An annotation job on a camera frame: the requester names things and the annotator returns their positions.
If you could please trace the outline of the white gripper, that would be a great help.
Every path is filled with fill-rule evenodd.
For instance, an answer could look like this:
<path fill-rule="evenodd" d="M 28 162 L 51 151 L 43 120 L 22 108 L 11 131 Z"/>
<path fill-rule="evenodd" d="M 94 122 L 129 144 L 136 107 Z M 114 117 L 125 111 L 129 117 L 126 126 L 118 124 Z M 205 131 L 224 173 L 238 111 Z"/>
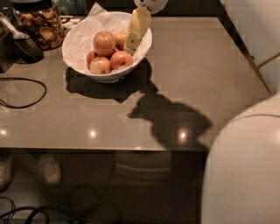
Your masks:
<path fill-rule="evenodd" d="M 150 28 L 151 14 L 160 12 L 169 0 L 134 0 L 137 6 L 132 11 L 129 21 L 128 35 L 124 45 L 124 51 L 134 55 L 145 33 Z"/>

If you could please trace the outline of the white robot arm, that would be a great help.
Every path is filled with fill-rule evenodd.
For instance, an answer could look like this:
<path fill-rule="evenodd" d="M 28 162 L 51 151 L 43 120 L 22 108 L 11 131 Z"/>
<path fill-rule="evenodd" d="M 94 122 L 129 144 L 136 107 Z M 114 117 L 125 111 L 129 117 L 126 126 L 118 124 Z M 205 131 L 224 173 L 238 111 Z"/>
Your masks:
<path fill-rule="evenodd" d="M 155 139 L 176 152 L 180 174 L 161 218 L 167 224 L 280 224 L 280 0 L 220 0 L 217 16 L 237 32 L 272 95 L 235 114 L 205 150 L 199 138 L 209 116 L 222 117 L 256 90 L 230 73 L 237 64 L 216 50 L 217 40 L 161 27 L 154 49 L 164 84 L 206 98 L 200 111 L 189 112 L 147 94 L 130 114 L 151 121 Z"/>

